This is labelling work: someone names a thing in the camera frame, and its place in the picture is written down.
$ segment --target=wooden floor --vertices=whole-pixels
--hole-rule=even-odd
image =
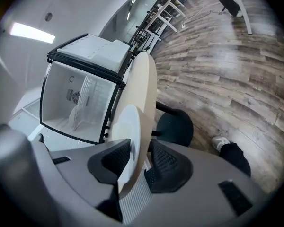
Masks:
[[[252,178],[271,192],[284,179],[284,32],[263,0],[243,3],[252,35],[227,10],[205,16],[222,10],[218,0],[185,3],[186,18],[173,21],[179,31],[168,29],[152,53],[158,101],[191,117],[192,148],[217,154],[215,135],[237,143]]]

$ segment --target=round tabletop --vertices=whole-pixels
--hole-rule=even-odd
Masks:
[[[142,170],[151,140],[157,100],[157,71],[154,59],[146,52],[141,52],[134,59],[129,70],[126,86],[122,91],[111,123],[108,141],[113,140],[111,131],[113,126],[117,123],[121,112],[127,105],[135,105],[142,111],[144,116],[140,121],[141,141],[137,165],[132,177],[127,183],[123,184],[118,182],[120,198],[129,193]]]

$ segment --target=white plate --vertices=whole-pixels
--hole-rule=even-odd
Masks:
[[[112,140],[131,139],[130,159],[118,179],[122,184],[127,183],[132,177],[139,158],[141,127],[138,110],[135,105],[126,106],[112,128]]]

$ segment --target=white shoe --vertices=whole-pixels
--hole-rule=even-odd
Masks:
[[[221,151],[223,145],[229,144],[229,140],[222,136],[215,136],[212,138],[213,147],[217,151]]]
[[[236,17],[243,17],[243,14],[242,14],[242,11],[241,11],[241,10],[238,11]]]

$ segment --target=foot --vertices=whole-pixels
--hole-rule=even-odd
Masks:
[[[236,17],[243,17],[243,14],[242,14],[242,11],[241,11],[241,10],[238,11]]]
[[[229,144],[229,140],[222,136],[215,136],[212,138],[213,147],[217,151],[221,151],[223,145]]]

